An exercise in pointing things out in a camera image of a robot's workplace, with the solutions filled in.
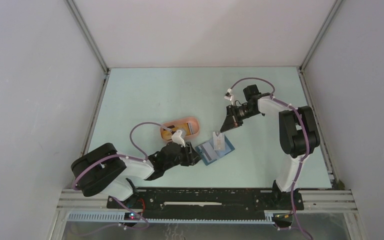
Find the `blue leather card holder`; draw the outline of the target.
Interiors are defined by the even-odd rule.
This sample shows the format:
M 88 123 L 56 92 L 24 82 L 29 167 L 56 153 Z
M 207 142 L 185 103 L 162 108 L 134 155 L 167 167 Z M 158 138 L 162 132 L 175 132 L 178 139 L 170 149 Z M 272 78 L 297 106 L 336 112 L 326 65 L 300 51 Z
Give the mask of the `blue leather card holder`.
M 213 132 L 212 138 L 195 147 L 195 150 L 208 166 L 233 152 L 235 147 L 224 133 Z

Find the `pink oval tray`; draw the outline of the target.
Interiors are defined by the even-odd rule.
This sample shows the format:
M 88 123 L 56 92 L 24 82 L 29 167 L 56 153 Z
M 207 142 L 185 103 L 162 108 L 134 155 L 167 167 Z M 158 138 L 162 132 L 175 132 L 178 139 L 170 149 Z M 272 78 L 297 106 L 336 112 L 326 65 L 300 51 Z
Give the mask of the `pink oval tray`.
M 172 134 L 177 130 L 183 130 L 185 132 L 184 138 L 190 140 L 197 137 L 201 129 L 198 119 L 193 116 L 168 121 L 162 125 L 169 128 L 169 130 L 166 130 L 165 128 L 160 129 L 160 136 L 166 142 L 172 140 Z

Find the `yellow black credit card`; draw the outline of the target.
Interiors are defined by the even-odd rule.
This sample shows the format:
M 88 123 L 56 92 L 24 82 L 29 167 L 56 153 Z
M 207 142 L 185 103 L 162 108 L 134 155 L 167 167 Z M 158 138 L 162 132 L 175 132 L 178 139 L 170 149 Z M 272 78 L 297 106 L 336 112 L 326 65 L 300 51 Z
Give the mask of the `yellow black credit card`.
M 186 132 L 186 136 L 190 136 L 190 135 L 193 135 L 193 130 L 192 130 L 192 126 L 190 123 L 187 123 L 187 122 L 184 122 L 184 123 L 178 123 L 178 124 L 172 124 L 172 125 L 169 125 L 167 126 L 167 129 L 164 129 L 162 132 L 161 132 L 161 137 L 163 139 L 170 139 L 172 134 L 175 133 L 176 130 L 179 130 L 179 129 L 183 129 L 185 132 Z

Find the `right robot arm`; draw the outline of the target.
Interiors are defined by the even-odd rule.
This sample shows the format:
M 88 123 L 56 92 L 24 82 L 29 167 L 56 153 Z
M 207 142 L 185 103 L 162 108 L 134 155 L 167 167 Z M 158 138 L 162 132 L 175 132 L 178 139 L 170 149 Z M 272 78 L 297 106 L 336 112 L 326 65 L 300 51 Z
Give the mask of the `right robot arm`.
M 253 84 L 243 89 L 246 102 L 236 105 L 232 89 L 224 98 L 230 101 L 220 132 L 238 128 L 244 120 L 256 115 L 273 116 L 278 119 L 279 143 L 284 160 L 279 175 L 273 182 L 271 204 L 284 209 L 294 200 L 301 171 L 307 158 L 320 145 L 320 135 L 310 106 L 295 108 L 279 100 L 273 93 L 261 93 Z

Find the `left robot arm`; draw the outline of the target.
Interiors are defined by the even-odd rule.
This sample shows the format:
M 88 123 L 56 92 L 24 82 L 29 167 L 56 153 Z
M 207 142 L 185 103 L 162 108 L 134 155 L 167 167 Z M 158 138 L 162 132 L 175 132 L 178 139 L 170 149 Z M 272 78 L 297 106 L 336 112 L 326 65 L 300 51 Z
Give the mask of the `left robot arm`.
M 71 164 L 72 189 L 84 197 L 105 194 L 133 208 L 138 202 L 133 179 L 153 181 L 176 166 L 194 166 L 201 159 L 190 142 L 184 146 L 169 142 L 146 159 L 118 153 L 112 143 L 105 143 Z

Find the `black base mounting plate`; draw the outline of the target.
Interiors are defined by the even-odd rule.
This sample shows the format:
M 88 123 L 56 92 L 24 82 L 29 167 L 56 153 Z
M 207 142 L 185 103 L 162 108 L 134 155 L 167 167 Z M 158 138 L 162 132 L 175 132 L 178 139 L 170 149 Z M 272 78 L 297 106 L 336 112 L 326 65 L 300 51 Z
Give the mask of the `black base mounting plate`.
M 273 203 L 272 188 L 174 188 L 140 187 L 127 202 L 152 219 L 265 220 L 265 215 L 304 210 L 302 195 Z

